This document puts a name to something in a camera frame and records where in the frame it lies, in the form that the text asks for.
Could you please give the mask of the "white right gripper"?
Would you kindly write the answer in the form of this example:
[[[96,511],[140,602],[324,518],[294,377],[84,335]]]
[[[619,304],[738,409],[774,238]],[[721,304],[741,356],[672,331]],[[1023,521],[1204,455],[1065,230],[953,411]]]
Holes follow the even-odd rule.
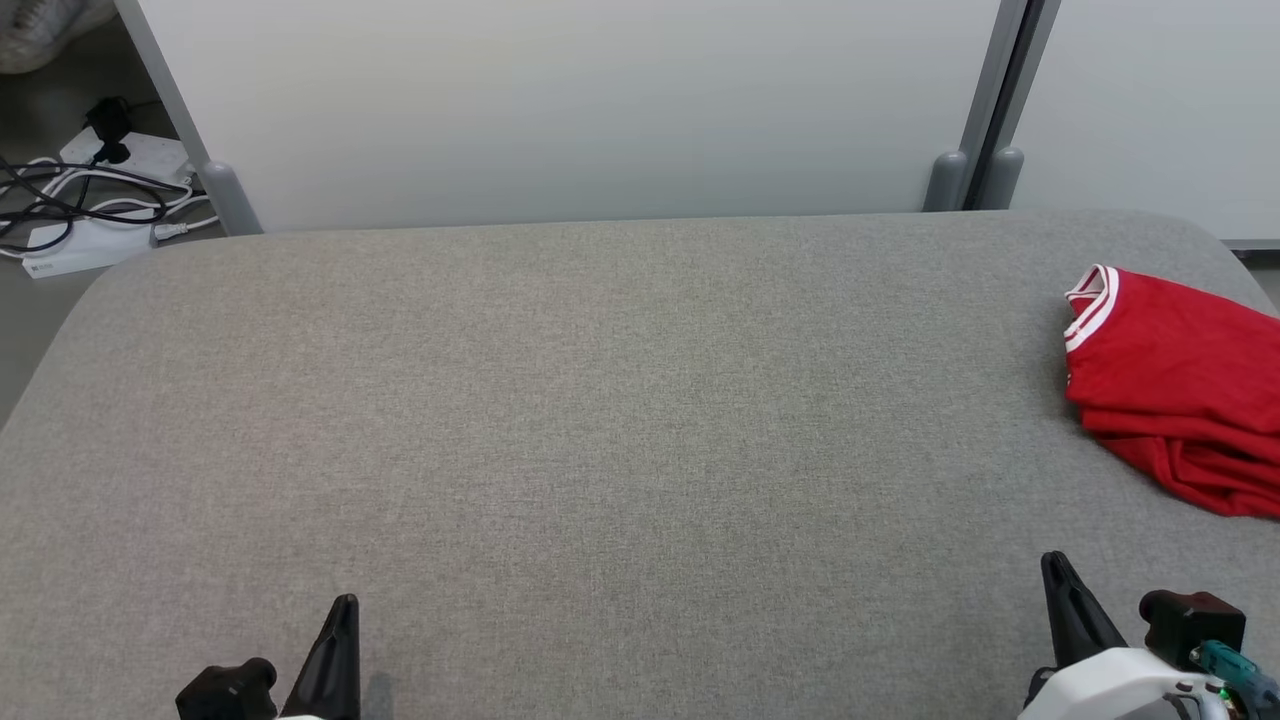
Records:
[[[1228,685],[1236,651],[1202,644],[1169,664],[1128,647],[1101,602],[1061,551],[1039,559],[1055,665],[1028,691],[1020,719],[1234,719]]]

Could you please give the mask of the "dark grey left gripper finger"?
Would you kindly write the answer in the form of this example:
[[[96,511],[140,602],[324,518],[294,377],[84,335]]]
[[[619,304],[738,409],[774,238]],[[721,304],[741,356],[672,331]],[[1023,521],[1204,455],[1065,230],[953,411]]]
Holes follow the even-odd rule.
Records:
[[[358,719],[358,598],[335,597],[282,710],[282,719]]]

